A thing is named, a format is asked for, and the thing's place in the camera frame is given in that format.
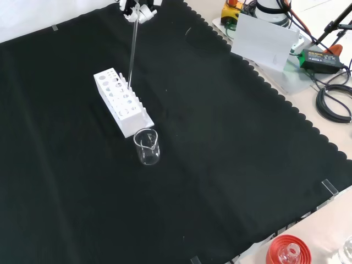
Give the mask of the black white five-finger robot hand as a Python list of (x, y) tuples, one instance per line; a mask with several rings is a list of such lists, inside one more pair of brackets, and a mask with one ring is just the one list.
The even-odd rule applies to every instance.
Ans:
[(119, 0), (120, 10), (128, 22), (138, 21), (143, 24), (151, 20), (157, 14), (157, 7), (161, 6), (162, 0)]

